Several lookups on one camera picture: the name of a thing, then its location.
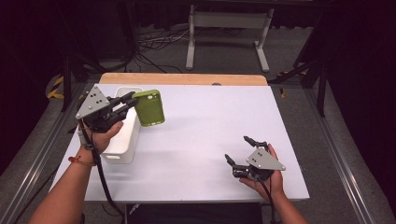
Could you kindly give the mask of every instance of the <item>wire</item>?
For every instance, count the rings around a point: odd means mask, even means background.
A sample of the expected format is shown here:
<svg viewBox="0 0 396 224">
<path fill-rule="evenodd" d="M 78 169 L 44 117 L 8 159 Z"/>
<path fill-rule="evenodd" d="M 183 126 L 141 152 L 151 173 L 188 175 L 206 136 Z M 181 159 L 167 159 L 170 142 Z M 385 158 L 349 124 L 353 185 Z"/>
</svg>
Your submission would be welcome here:
<svg viewBox="0 0 396 224">
<path fill-rule="evenodd" d="M 102 187 L 103 187 L 103 190 L 105 191 L 107 201 L 114 208 L 114 210 L 116 210 L 120 214 L 120 216 L 122 216 L 121 223 L 123 223 L 125 216 L 124 216 L 123 212 L 119 209 L 119 207 L 114 203 L 113 199 L 111 198 L 110 192 L 108 190 L 106 178 L 105 178 L 105 173 L 103 172 L 102 160 L 100 158 L 98 149 L 96 147 L 93 147 L 92 156 L 93 156 L 93 161 L 96 163 L 96 165 L 98 167 L 99 177 L 102 182 Z"/>
<path fill-rule="evenodd" d="M 22 208 L 22 210 L 18 213 L 17 218 L 14 221 L 14 224 L 18 222 L 18 220 L 22 217 L 23 213 L 26 211 L 26 209 L 29 207 L 29 205 L 33 202 L 35 197 L 37 197 L 38 193 L 47 185 L 48 182 L 52 179 L 52 177 L 55 175 L 55 173 L 58 171 L 60 164 L 50 173 L 49 177 L 44 181 L 44 183 L 38 188 L 38 190 L 35 192 L 35 194 L 32 196 L 32 198 L 27 202 L 27 204 Z"/>
<path fill-rule="evenodd" d="M 126 67 L 127 64 L 131 62 L 132 58 L 133 58 L 132 56 L 128 56 L 128 57 L 126 57 L 125 62 L 120 63 L 120 64 L 117 64 L 117 65 L 114 65 L 114 66 L 112 66 L 112 67 L 108 67 L 108 68 L 106 68 L 106 70 L 108 70 L 108 71 L 111 72 L 111 71 L 119 70 L 119 69 L 121 69 L 121 68 L 123 68 L 123 67 Z M 98 73 L 100 73 L 99 71 L 97 71 L 97 70 L 94 69 L 94 68 L 87 68 L 87 67 L 84 67 L 84 68 L 85 68 L 85 70 L 86 70 L 87 72 L 92 73 L 92 74 L 98 74 Z"/>
<path fill-rule="evenodd" d="M 171 68 L 175 68 L 179 73 L 183 73 L 178 67 L 176 66 L 172 66 L 172 65 L 158 65 L 155 64 L 154 62 L 152 62 L 150 59 L 148 59 L 147 57 L 145 57 L 143 54 L 138 54 L 139 56 L 145 58 L 147 61 L 149 61 L 149 63 L 145 63 L 143 62 L 141 59 L 136 58 L 139 62 L 147 64 L 147 65 L 153 65 L 156 66 L 158 69 L 160 69 L 161 71 L 163 71 L 164 73 L 167 73 L 166 71 L 164 71 L 163 69 L 161 69 L 161 67 L 171 67 Z"/>
<path fill-rule="evenodd" d="M 274 206 L 274 201 L 271 197 L 271 192 L 268 190 L 268 188 L 265 186 L 264 182 L 262 181 L 261 178 L 257 177 L 257 179 L 260 181 L 262 184 L 262 187 L 265 190 L 265 193 L 268 195 L 268 199 L 270 200 L 271 204 L 271 223 L 276 223 L 276 217 L 275 217 L 275 206 Z"/>
<path fill-rule="evenodd" d="M 167 47 L 169 44 L 177 42 L 180 39 L 189 40 L 187 38 L 183 38 L 183 36 L 190 29 L 178 30 L 174 33 L 171 31 L 167 35 L 162 35 L 163 32 L 160 32 L 159 35 L 150 36 L 150 38 L 140 38 L 138 40 L 139 46 L 143 48 L 141 51 L 146 52 L 150 49 L 160 50 Z"/>
<path fill-rule="evenodd" d="M 136 65 L 139 67 L 139 72 L 142 72 L 142 67 L 140 66 L 140 64 L 136 61 L 136 58 L 134 58 L 134 63 L 136 63 Z"/>
<path fill-rule="evenodd" d="M 173 34 L 177 35 L 180 32 L 183 32 L 183 31 L 186 31 L 186 30 L 189 30 L 189 29 L 175 30 L 173 33 L 172 33 L 172 31 L 169 31 L 169 32 L 165 32 L 165 31 L 151 31 L 151 32 L 141 33 L 139 35 L 142 35 L 142 36 L 148 35 L 148 36 L 150 36 L 150 38 L 160 38 L 160 37 L 167 37 L 167 36 L 170 36 L 170 35 L 173 35 Z"/>
<path fill-rule="evenodd" d="M 107 210 L 106 210 L 106 208 L 105 208 L 105 206 L 102 204 L 102 208 L 103 208 L 103 210 L 106 212 L 106 214 L 108 214 L 109 216 L 111 216 L 111 217 L 117 217 L 117 216 L 119 216 L 119 214 L 111 214 L 111 213 L 109 213 Z"/>
</svg>

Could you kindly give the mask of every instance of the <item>hand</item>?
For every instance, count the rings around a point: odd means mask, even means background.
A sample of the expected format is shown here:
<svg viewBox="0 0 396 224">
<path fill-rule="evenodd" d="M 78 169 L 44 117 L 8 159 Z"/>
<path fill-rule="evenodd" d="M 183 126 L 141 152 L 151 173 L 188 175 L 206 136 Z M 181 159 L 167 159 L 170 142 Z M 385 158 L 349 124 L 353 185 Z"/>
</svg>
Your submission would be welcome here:
<svg viewBox="0 0 396 224">
<path fill-rule="evenodd" d="M 88 128 L 86 131 L 88 136 L 92 138 L 93 144 L 98 149 L 99 153 L 102 153 L 110 144 L 110 139 L 120 132 L 122 125 L 123 122 L 118 121 L 113 126 L 111 126 L 111 128 L 106 133 L 91 133 L 90 129 Z"/>
<path fill-rule="evenodd" d="M 277 155 L 275 153 L 274 148 L 271 144 L 268 145 L 270 149 L 271 155 L 277 159 Z M 247 179 L 247 178 L 240 178 L 239 181 L 241 183 L 246 184 L 248 187 L 256 190 L 267 202 L 269 202 L 269 198 L 267 193 L 265 192 L 264 188 L 260 183 L 257 184 L 257 187 L 254 185 L 254 181 Z M 264 181 L 265 186 L 268 190 L 271 190 L 271 195 L 274 198 L 277 195 L 284 195 L 285 192 L 283 191 L 283 177 L 280 171 L 274 171 L 270 178 Z"/>
</svg>

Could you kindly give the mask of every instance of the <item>table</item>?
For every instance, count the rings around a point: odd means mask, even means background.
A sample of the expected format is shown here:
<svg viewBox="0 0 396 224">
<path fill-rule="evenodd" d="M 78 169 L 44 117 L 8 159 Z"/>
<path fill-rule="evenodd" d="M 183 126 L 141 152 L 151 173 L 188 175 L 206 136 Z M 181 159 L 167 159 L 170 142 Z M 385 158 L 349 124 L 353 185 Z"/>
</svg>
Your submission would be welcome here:
<svg viewBox="0 0 396 224">
<path fill-rule="evenodd" d="M 254 148 L 243 140 L 244 135 L 276 147 L 280 161 L 287 167 L 283 176 L 288 197 L 309 198 L 274 95 L 264 77 L 118 73 L 104 74 L 98 87 L 105 95 L 114 95 L 120 83 L 159 90 L 165 123 L 142 127 L 132 163 L 103 162 L 115 202 L 261 202 L 255 191 L 233 178 L 232 168 L 224 158 L 227 153 L 236 163 L 247 164 L 245 159 Z M 222 86 L 208 86 L 212 83 Z M 69 164 L 67 157 L 75 155 L 78 147 L 75 134 L 54 183 Z M 95 168 L 85 201 L 106 201 Z"/>
</svg>

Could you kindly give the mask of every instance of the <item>white plastic container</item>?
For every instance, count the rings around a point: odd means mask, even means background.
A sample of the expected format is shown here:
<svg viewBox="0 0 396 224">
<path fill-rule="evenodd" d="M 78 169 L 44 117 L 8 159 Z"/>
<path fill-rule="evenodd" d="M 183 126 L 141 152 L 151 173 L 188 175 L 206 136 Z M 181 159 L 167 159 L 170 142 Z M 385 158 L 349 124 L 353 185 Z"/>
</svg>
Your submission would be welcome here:
<svg viewBox="0 0 396 224">
<path fill-rule="evenodd" d="M 130 91 L 141 92 L 142 89 L 137 87 L 119 87 L 115 96 L 123 96 Z M 120 132 L 111 139 L 110 145 L 102 153 L 102 158 L 108 163 L 125 164 L 131 163 L 134 159 L 134 151 L 140 132 L 140 121 L 133 108 L 129 109 L 123 123 Z"/>
</svg>

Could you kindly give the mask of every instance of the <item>metal stand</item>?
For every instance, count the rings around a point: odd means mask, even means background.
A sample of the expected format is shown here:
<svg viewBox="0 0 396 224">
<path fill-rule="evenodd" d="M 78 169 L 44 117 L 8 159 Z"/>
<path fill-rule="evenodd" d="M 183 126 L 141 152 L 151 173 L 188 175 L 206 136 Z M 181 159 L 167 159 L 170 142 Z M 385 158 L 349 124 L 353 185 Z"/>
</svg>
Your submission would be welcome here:
<svg viewBox="0 0 396 224">
<path fill-rule="evenodd" d="M 195 39 L 194 28 L 199 27 L 229 27 L 229 28 L 246 28 L 262 29 L 262 36 L 259 41 L 254 42 L 257 55 L 262 66 L 262 71 L 270 71 L 268 62 L 265 58 L 262 46 L 268 29 L 271 24 L 274 10 L 269 9 L 267 13 L 248 14 L 248 13 L 221 13 L 221 12 L 196 12 L 195 6 L 191 5 L 190 9 L 190 41 L 187 52 L 186 68 L 191 70 L 194 63 Z"/>
</svg>

